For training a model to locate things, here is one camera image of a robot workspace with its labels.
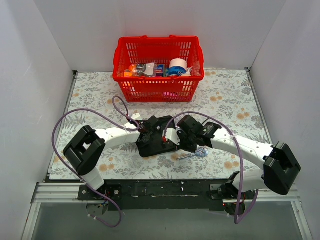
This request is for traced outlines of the silver hair scissors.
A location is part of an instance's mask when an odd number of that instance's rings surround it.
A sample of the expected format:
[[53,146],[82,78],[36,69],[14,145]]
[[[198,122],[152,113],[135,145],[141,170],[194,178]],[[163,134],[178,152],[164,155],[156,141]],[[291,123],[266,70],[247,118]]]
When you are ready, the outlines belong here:
[[180,161],[180,160],[184,160],[190,157],[201,157],[201,158],[205,158],[206,156],[208,156],[209,152],[206,148],[204,148],[203,146],[199,146],[197,148],[197,150],[195,152],[192,153],[188,153],[185,154],[183,156],[178,157],[176,160]]

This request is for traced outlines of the black zippered tool case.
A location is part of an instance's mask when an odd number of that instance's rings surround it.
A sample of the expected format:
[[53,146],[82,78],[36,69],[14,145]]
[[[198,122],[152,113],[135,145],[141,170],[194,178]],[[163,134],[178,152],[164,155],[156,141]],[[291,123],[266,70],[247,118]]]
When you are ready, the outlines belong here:
[[[161,130],[163,133],[166,125],[173,117],[172,116],[163,116],[163,117],[158,117],[158,118],[160,118],[160,121],[162,123]],[[170,153],[170,152],[175,152],[177,150],[177,145],[175,145],[174,143],[169,142],[169,141],[163,142],[163,140],[162,140],[162,143],[139,144],[139,138],[138,138],[136,145],[138,148],[139,155],[143,158],[157,156],[157,155]]]

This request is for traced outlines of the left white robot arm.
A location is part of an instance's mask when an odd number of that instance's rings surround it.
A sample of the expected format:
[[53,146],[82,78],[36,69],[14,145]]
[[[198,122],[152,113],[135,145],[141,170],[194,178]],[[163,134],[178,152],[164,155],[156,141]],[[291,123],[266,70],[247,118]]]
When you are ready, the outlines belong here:
[[120,128],[93,129],[86,125],[64,148],[63,155],[84,182],[90,185],[89,194],[95,200],[101,200],[107,191],[96,165],[104,149],[133,143],[143,158],[158,155],[163,149],[160,144],[164,123],[164,118],[152,116],[145,121],[130,121]]

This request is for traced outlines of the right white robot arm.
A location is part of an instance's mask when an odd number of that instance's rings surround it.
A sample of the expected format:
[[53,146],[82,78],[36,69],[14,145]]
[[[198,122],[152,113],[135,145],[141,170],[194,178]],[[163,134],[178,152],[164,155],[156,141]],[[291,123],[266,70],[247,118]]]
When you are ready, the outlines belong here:
[[193,153],[199,146],[206,146],[242,157],[258,167],[247,173],[234,172],[215,191],[222,198],[237,199],[243,193],[259,189],[269,189],[285,196],[301,171],[286,143],[272,145],[236,136],[219,123],[200,123],[190,115],[178,122],[177,129],[168,128],[165,139],[180,150]]

